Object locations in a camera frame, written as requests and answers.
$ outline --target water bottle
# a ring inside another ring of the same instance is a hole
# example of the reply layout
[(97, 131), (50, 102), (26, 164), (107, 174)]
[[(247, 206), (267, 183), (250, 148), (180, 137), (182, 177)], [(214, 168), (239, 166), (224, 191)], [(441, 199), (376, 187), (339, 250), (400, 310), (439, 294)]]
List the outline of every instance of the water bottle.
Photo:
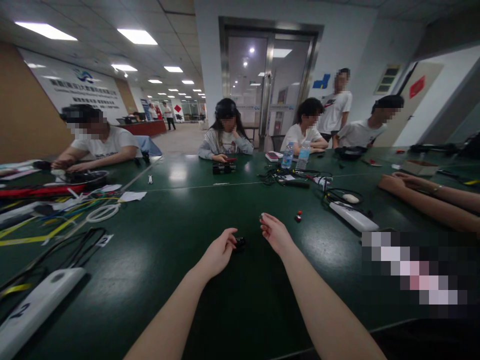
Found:
[(301, 149), (300, 154), (298, 155), (298, 162), (296, 163), (296, 170), (305, 170), (307, 168), (307, 164), (309, 163), (309, 156), (310, 156), (310, 141), (304, 141)]
[(294, 158), (294, 143), (289, 142), (283, 152), (283, 159), (281, 161), (281, 167), (283, 169), (290, 169), (292, 166), (292, 159)]

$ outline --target white power strip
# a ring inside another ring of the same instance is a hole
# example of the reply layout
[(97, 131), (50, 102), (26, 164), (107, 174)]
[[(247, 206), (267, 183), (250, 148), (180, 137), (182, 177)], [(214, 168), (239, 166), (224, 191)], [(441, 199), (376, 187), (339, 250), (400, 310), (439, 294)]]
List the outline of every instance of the white power strip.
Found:
[(339, 205), (338, 203), (339, 201), (332, 201), (330, 207), (359, 232), (374, 232), (379, 229), (376, 223), (350, 205), (345, 203)]
[(0, 326), (0, 359), (10, 360), (85, 275), (81, 267), (46, 277)]

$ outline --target reception desk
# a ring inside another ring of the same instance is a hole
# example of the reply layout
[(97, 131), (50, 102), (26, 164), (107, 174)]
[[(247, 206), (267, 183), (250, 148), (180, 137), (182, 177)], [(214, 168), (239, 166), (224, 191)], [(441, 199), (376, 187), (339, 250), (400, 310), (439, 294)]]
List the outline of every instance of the reception desk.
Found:
[(167, 132), (167, 127), (163, 120), (136, 122), (132, 124), (118, 125), (128, 130), (133, 135), (147, 135), (151, 138)]

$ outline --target red sign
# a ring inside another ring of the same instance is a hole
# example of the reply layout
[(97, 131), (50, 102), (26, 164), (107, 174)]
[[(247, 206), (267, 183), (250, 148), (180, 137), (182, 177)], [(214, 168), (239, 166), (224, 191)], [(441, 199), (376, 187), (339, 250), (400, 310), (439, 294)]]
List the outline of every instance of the red sign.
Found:
[(411, 87), (410, 87), (410, 99), (413, 98), (415, 95), (417, 95), (419, 92), (421, 92), (425, 87), (425, 75), (423, 75), (420, 80), (416, 81)]

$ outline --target door frame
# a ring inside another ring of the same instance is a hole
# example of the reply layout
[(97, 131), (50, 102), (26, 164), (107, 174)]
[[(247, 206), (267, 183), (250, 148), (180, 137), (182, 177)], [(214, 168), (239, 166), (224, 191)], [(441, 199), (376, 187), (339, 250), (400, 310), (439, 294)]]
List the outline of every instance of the door frame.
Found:
[(222, 93), (225, 98), (230, 97), (229, 36), (267, 38), (265, 75), (263, 77), (260, 124), (258, 131), (258, 147), (260, 151), (263, 151), (265, 138), (267, 137), (267, 122), (270, 115), (270, 103), (272, 100), (272, 63), (275, 39), (309, 42), (306, 62), (300, 83), (298, 102), (295, 104), (298, 106), (308, 97), (309, 90), (313, 83), (313, 73), (317, 63), (324, 26), (228, 16), (219, 16), (218, 26), (220, 35)]

